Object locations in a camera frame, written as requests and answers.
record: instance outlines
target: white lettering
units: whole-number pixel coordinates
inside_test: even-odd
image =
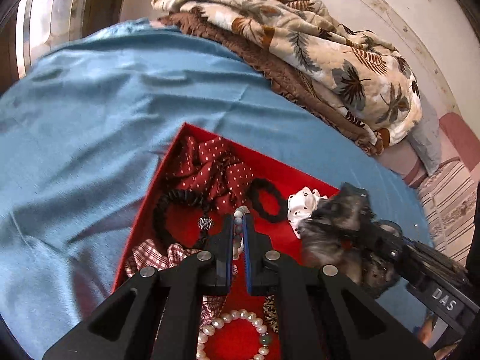
[[[446,305],[447,305],[447,302],[448,302],[448,295],[445,295],[445,296],[442,298],[442,300],[439,300],[439,302],[440,302],[442,305],[446,306]]]
[[[442,296],[442,290],[440,288],[437,288],[431,297],[433,299],[440,299],[441,296]]]
[[[452,311],[455,304],[457,304],[457,302],[455,302],[454,300],[451,300],[450,304],[447,306],[447,310]]]

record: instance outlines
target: black scrunchie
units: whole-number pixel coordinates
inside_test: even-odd
[[[203,216],[199,219],[200,235],[198,240],[192,248],[185,247],[184,249],[203,249],[208,238],[208,229],[213,224],[208,217],[207,212],[210,210],[210,204],[207,200],[190,190],[170,190],[166,194],[160,196],[157,205],[153,210],[153,229],[157,239],[167,249],[171,244],[180,244],[166,229],[165,223],[167,221],[167,208],[170,204],[182,204],[189,207],[199,207],[203,211]]]
[[[259,200],[259,190],[265,190],[269,194],[273,195],[277,200],[278,210],[277,215],[269,214],[263,208],[263,205]],[[248,190],[248,197],[251,200],[251,206],[260,215],[261,218],[266,219],[270,223],[279,223],[287,218],[287,212],[289,211],[289,205],[287,201],[282,197],[280,191],[275,188],[270,181],[264,178],[256,178],[251,182],[250,189]]]

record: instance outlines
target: red box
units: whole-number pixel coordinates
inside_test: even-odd
[[[128,237],[122,258],[117,268],[112,291],[115,291],[127,279],[124,266],[126,259],[131,253],[131,249],[147,238],[154,239],[151,225],[152,210],[165,187],[163,175],[169,168],[172,158],[174,158],[180,151],[181,142],[186,136],[195,137],[199,143],[218,137],[218,135],[214,133],[187,123],[181,127],[163,161],[159,164],[155,176],[148,187],[147,195],[145,196],[140,211],[135,218],[130,236]],[[255,177],[270,180],[275,184],[276,188],[285,199],[287,199],[287,196],[298,192],[305,186],[309,187],[311,190],[316,188],[321,195],[327,195],[328,197],[338,192],[338,189],[335,187],[313,178],[298,169],[285,165],[282,162],[239,145],[238,143],[232,142],[231,140],[226,139],[226,142],[230,145],[231,151],[239,157],[241,161],[250,166]],[[278,205],[270,195],[260,193],[260,201],[268,212],[275,214],[278,212]],[[289,254],[300,262],[301,242],[295,237],[287,220],[273,224],[260,218],[255,210],[251,210],[250,213],[254,217],[256,231],[269,235],[272,240],[272,245],[276,250]],[[176,206],[171,207],[167,213],[168,219],[166,228],[176,239],[179,240],[179,242],[191,246],[198,236],[199,230],[196,222],[201,214],[200,209],[194,210],[191,208],[184,209]],[[221,230],[222,218],[216,212],[212,212],[209,215],[214,221],[214,226],[210,230],[210,233],[215,234]],[[262,317],[264,298],[250,297],[247,294],[243,259],[239,259],[234,263],[238,267],[238,275],[233,282],[224,310],[247,309],[248,311],[255,312],[259,317]],[[205,351],[207,352],[207,356],[212,360],[245,360],[253,358],[253,355],[257,353],[259,347],[258,333],[256,333],[255,329],[251,327],[251,324],[246,321],[237,320],[225,325],[221,333],[219,332],[219,334],[210,337],[205,347]],[[279,359],[280,354],[276,337],[269,348],[270,353],[265,357],[265,360]]]

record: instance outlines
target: silver screw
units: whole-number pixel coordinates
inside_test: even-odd
[[[149,278],[155,273],[155,268],[153,266],[146,266],[140,270],[140,276],[143,278]]]
[[[327,276],[335,276],[338,273],[338,269],[334,265],[326,265],[323,267],[322,271]]]
[[[270,261],[275,261],[280,258],[280,253],[278,253],[276,250],[269,250],[267,253],[265,253],[265,258]]]
[[[209,251],[207,250],[203,250],[201,252],[199,252],[197,254],[197,258],[200,260],[200,261],[208,261],[209,259],[212,258],[212,253],[210,253]]]

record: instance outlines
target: bed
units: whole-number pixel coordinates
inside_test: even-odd
[[[124,22],[41,58],[0,99],[0,314],[33,359],[110,293],[150,179],[184,121],[335,187],[370,192],[379,219],[430,243],[401,176],[270,90],[225,47]],[[412,330],[402,281],[379,302]]]

